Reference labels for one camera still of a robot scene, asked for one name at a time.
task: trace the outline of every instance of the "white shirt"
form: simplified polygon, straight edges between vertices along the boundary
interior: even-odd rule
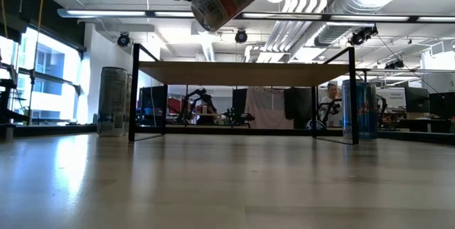
[[[327,96],[321,100],[321,103],[330,103],[332,101],[333,101],[333,99],[331,99],[329,96]],[[327,123],[326,123],[327,127],[342,127],[343,126],[342,102],[341,101],[335,102],[335,105],[336,104],[340,105],[340,108],[338,108],[338,114],[329,114],[328,115],[328,119],[327,119]],[[319,110],[319,115],[321,116],[321,121],[326,116],[327,109],[328,109],[328,105],[322,105],[321,109]]]

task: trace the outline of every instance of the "window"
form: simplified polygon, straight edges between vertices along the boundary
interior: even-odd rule
[[[27,28],[27,31],[22,34],[18,66],[26,69],[33,69],[35,66],[37,73],[76,82],[80,54],[74,48],[45,34],[40,33],[38,37],[37,31]]]
[[[18,74],[17,88],[11,91],[9,109],[21,115],[28,115],[30,105],[31,80],[29,75]],[[26,122],[14,121],[14,124],[25,125]]]
[[[37,117],[46,119],[73,120],[75,118],[76,91],[72,85],[35,79],[31,109],[39,112]]]
[[[13,40],[9,40],[0,36],[0,51],[1,62],[6,64],[14,64],[16,62],[18,44]]]
[[[0,68],[0,79],[9,79],[9,72],[6,69]]]

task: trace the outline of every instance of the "table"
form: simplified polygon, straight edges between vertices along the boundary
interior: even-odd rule
[[[143,51],[154,61],[139,61],[139,54]],[[348,54],[348,64],[330,64],[330,62]],[[284,63],[210,63],[210,62],[163,62],[157,60],[141,44],[133,46],[133,73],[130,118],[135,118],[136,96],[139,69],[153,79],[164,84],[163,104],[167,101],[168,85],[224,85],[224,86],[286,86],[310,87],[312,95],[312,122],[311,136],[317,138],[316,129],[316,92],[317,86],[328,82],[340,75],[349,73],[350,80],[350,106],[352,117],[353,138],[352,143],[358,144],[358,118],[357,118],[357,84],[355,73],[355,49],[353,47],[342,50],[337,55],[323,64],[284,64]],[[166,118],[161,118],[161,134],[166,133]],[[135,140],[136,124],[129,123],[129,141]],[[259,132],[273,129],[251,129]]]

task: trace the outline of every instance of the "security camera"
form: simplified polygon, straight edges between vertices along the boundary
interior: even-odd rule
[[[129,33],[120,33],[120,37],[117,39],[117,45],[120,47],[127,47],[131,43]]]
[[[239,29],[237,34],[235,34],[235,42],[236,43],[245,43],[247,42],[248,35],[247,32],[243,29]]]

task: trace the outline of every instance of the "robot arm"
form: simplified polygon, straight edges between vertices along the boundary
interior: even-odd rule
[[[330,114],[330,111],[333,110],[333,115],[336,115],[338,114],[340,111],[338,110],[340,108],[340,105],[339,104],[336,104],[336,102],[340,102],[342,101],[341,98],[338,98],[338,99],[334,99],[332,100],[332,102],[330,103],[321,103],[319,104],[319,107],[318,107],[318,111],[321,109],[321,107],[323,105],[328,105],[328,108],[327,108],[327,111],[324,115],[324,118],[322,119],[322,124],[326,125],[327,121],[328,121],[328,115]]]
[[[207,93],[207,91],[205,90],[205,88],[201,88],[201,89],[194,90],[193,92],[191,92],[190,94],[185,96],[185,98],[183,99],[183,102],[182,102],[182,109],[177,117],[178,123],[188,123],[189,119],[191,118],[191,113],[193,112],[194,108],[196,107],[196,103],[199,100],[202,100],[205,103],[207,103],[207,105],[210,108],[212,108],[212,111],[214,113],[217,113],[217,110],[212,103],[212,97],[210,95],[207,95],[206,93]],[[193,103],[190,106],[190,109],[188,110],[188,102],[190,100],[190,97],[192,97],[194,95],[199,95],[199,98],[193,101]]]

